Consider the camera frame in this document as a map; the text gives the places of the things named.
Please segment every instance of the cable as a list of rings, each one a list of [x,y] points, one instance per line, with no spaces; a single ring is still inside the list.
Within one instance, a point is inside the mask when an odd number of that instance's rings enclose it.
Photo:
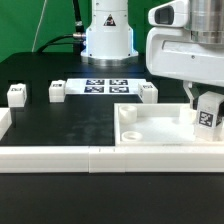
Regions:
[[[74,45],[74,44],[80,44],[81,42],[78,41],[78,42],[67,42],[67,43],[47,43],[45,44],[44,46],[40,47],[38,50],[37,50],[37,53],[43,53],[43,51],[49,47],[49,46],[54,46],[54,45]]]
[[[62,39],[66,39],[66,38],[73,38],[73,34],[65,34],[65,35],[56,37],[56,38],[48,41],[46,44],[54,43],[54,42],[56,42],[58,40],[62,40]]]
[[[38,37],[39,30],[40,30],[40,27],[41,27],[42,22],[43,22],[43,18],[44,18],[44,14],[45,14],[45,11],[46,11],[47,3],[48,3],[48,0],[45,0],[44,5],[43,5],[43,9],[42,9],[42,12],[41,12],[40,21],[39,21],[39,24],[38,24],[37,30],[36,30],[36,34],[35,34],[35,38],[34,38],[34,42],[33,42],[33,47],[32,47],[32,52],[34,52],[35,47],[36,47],[37,37]]]
[[[81,13],[79,8],[79,1],[73,0],[73,7],[74,7],[74,13],[75,13],[75,29],[76,32],[84,32],[84,26],[81,19]]]

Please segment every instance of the white tray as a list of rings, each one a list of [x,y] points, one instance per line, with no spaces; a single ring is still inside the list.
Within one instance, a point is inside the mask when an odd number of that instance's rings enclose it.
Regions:
[[[119,107],[131,105],[137,108],[137,120],[132,124],[123,124],[119,119]],[[115,104],[115,139],[116,146],[150,145],[223,145],[224,132],[220,140],[208,142],[196,138],[194,124],[179,121],[180,108],[188,104]],[[123,141],[125,132],[137,132],[142,135],[140,141]]]

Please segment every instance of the black cable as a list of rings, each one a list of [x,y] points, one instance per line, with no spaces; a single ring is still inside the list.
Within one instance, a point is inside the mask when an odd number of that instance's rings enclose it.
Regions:
[[[84,32],[84,26],[82,24],[82,19],[81,19],[81,13],[80,13],[80,8],[79,8],[79,1],[78,0],[73,0],[73,7],[74,7],[74,13],[75,13],[75,29],[76,32],[83,33]]]
[[[46,44],[54,43],[56,41],[63,40],[63,39],[66,39],[66,38],[73,38],[73,35],[72,34],[62,35],[62,36],[56,37],[56,38],[48,41]]]
[[[81,20],[81,13],[80,13],[79,1],[78,0],[73,0],[73,7],[74,7],[74,11],[75,11],[75,20],[76,20],[76,22],[82,21]]]
[[[78,42],[67,42],[67,43],[47,43],[45,45],[43,45],[42,47],[40,47],[38,50],[37,50],[37,53],[43,53],[43,51],[48,48],[49,46],[55,46],[55,45],[74,45],[74,44],[80,44],[81,42],[78,41]]]

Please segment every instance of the small white block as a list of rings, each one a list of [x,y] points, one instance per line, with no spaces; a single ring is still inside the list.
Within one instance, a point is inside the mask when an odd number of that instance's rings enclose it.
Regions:
[[[11,112],[9,108],[0,108],[0,140],[12,124]]]
[[[7,98],[9,107],[24,107],[27,99],[26,85],[11,85],[7,92]]]
[[[49,88],[49,99],[51,103],[62,103],[65,101],[65,84],[63,80],[52,81]]]
[[[151,82],[139,83],[138,95],[143,103],[158,102],[158,90]]]
[[[219,141],[223,118],[219,115],[224,95],[206,92],[199,97],[194,134],[207,141]]]

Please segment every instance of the black table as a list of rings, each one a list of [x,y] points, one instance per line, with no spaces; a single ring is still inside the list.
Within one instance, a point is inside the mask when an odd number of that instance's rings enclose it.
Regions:
[[[144,56],[138,64],[105,69],[70,53],[19,53],[0,64],[0,107],[13,83],[27,85],[28,100],[12,110],[13,125],[0,145],[113,146],[113,104],[139,103],[138,96],[48,101],[52,80],[107,77],[145,78],[159,89],[159,102],[188,101],[181,81],[147,72]],[[0,223],[221,224],[223,196],[224,175],[214,173],[0,174]]]

